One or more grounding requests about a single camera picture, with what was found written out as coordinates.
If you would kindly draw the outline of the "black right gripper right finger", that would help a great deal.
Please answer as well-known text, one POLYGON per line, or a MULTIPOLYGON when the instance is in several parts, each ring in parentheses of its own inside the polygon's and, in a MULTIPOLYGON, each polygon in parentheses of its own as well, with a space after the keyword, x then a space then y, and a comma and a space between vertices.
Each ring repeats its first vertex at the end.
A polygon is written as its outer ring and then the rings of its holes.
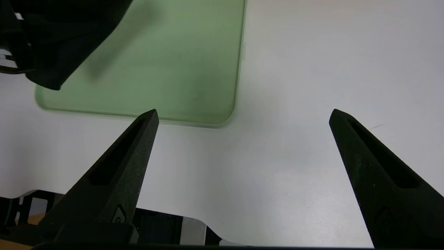
POLYGON ((334 109, 336 145, 375 248, 442 248, 444 199, 357 119, 334 109))

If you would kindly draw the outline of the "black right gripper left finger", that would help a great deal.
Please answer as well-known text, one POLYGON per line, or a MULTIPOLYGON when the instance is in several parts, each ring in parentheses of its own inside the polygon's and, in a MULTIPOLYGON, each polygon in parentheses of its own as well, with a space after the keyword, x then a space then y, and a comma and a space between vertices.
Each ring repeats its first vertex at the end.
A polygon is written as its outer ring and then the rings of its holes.
POLYGON ((152 109, 130 124, 38 223, 42 242, 137 242, 132 219, 159 123, 152 109))

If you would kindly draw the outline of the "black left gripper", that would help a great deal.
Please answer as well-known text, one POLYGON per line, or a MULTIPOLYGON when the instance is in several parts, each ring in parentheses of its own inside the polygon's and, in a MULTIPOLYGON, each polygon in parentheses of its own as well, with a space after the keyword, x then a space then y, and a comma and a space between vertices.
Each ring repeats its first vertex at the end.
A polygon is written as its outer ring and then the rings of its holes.
POLYGON ((11 54, 5 55, 5 59, 16 64, 16 67, 1 65, 1 73, 15 75, 35 70, 31 47, 8 0, 0 1, 0 34, 1 49, 11 54))

